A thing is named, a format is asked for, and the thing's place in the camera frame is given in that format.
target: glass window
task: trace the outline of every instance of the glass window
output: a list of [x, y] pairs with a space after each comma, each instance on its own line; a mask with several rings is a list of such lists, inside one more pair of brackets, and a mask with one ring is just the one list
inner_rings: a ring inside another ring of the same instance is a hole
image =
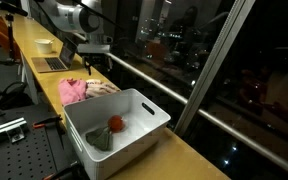
[[256, 1], [202, 108], [288, 161], [288, 1]]
[[112, 52], [189, 98], [233, 3], [120, 0]]
[[288, 172], [201, 116], [184, 140], [231, 179], [288, 179]]

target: laptop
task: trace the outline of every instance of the laptop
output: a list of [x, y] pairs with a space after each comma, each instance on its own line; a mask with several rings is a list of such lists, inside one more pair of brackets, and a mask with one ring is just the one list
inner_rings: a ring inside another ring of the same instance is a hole
[[32, 62], [39, 73], [67, 71], [71, 68], [76, 50], [76, 44], [65, 38], [59, 57], [32, 57]]

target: pink cloth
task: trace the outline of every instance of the pink cloth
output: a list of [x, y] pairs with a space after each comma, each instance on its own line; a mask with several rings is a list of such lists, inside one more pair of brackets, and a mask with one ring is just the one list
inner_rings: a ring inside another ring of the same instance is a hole
[[85, 100], [86, 81], [61, 79], [58, 85], [61, 103], [63, 105]]

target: white plastic bin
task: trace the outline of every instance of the white plastic bin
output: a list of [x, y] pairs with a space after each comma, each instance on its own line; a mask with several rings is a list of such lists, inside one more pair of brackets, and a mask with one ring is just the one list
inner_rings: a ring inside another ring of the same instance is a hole
[[[108, 178], [159, 139], [170, 116], [135, 89], [91, 98], [64, 107], [68, 136], [92, 180]], [[85, 134], [120, 115], [125, 129], [113, 133], [111, 151], [89, 145]]]

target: wooden countertop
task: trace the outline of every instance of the wooden countertop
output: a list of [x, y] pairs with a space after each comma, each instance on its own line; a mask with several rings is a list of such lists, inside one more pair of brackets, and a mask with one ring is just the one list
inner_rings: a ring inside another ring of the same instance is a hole
[[[56, 113], [63, 114], [58, 93], [58, 82], [61, 78], [100, 79], [109, 82], [96, 69], [92, 68], [92, 75], [81, 65], [81, 57], [76, 55], [73, 68], [66, 72], [37, 73], [31, 57], [45, 56], [37, 52], [35, 39], [55, 39], [54, 53], [58, 56], [62, 42], [33, 19], [14, 15], [13, 35], [17, 41], [34, 76], [42, 87]], [[110, 179], [229, 179], [214, 165], [198, 154], [169, 129], [165, 129], [161, 139], [143, 154], [123, 167]]]

